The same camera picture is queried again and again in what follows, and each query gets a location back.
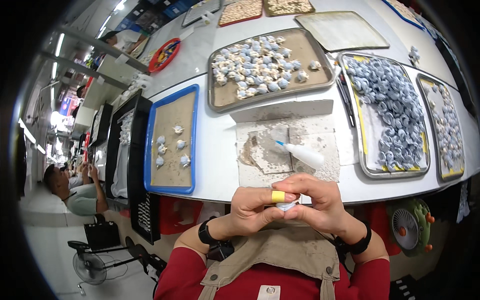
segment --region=red sleeve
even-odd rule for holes
[[[206,271],[198,253],[184,247],[173,249],[158,280],[154,300],[197,299],[202,292],[200,282]]]
[[[358,290],[359,300],[388,300],[390,262],[380,258],[355,266],[350,277],[350,288]]]

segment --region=beige apron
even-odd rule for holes
[[[232,244],[235,252],[208,268],[198,300],[213,300],[219,288],[258,263],[297,270],[320,279],[320,299],[335,300],[333,281],[340,279],[338,255],[335,247],[311,227],[267,229],[250,237],[237,237]]]

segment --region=blue plastic tray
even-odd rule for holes
[[[184,89],[181,89],[165,98],[155,102],[150,108],[150,115],[148,116],[147,137],[145,139],[145,156],[144,156],[144,186],[148,192],[168,192],[175,194],[191,194],[195,189],[195,132],[197,128],[197,106],[198,106],[198,93],[200,87],[198,84],[192,84]],[[152,182],[152,141],[153,141],[153,129],[155,125],[156,109],[162,105],[172,103],[173,101],[187,95],[195,93],[195,101],[193,102],[192,112],[192,133],[190,139],[190,171],[192,175],[191,186],[155,186],[151,185]]]
[[[407,19],[406,17],[404,17],[404,16],[402,15],[402,13],[399,12],[398,10],[396,10],[396,8],[393,7],[393,5],[391,5],[390,3],[388,3],[388,1],[386,1],[386,0],[382,0],[382,1],[383,1],[386,5],[388,5],[403,21],[405,21],[405,22],[407,22],[407,23],[410,23],[410,24],[412,24],[413,26],[420,28],[421,30],[425,30],[425,28],[424,28],[423,26],[421,26],[421,25],[419,25],[419,24],[417,24],[417,23],[414,23],[414,22],[410,21],[409,19]]]

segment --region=black watch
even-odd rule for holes
[[[210,232],[208,232],[207,223],[215,218],[216,216],[212,216],[200,225],[198,228],[198,238],[202,243],[209,246],[207,259],[221,262],[232,255],[235,249],[229,240],[215,240],[210,235]]]
[[[348,245],[340,237],[336,237],[335,244],[339,251],[342,253],[350,252],[353,255],[357,255],[367,250],[368,244],[370,244],[370,239],[372,238],[372,229],[368,222],[362,221],[362,223],[365,224],[365,227],[367,228],[367,236],[353,245]]]

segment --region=yellow finger tape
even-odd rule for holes
[[[284,201],[285,201],[285,192],[272,191],[272,202],[284,202]]]

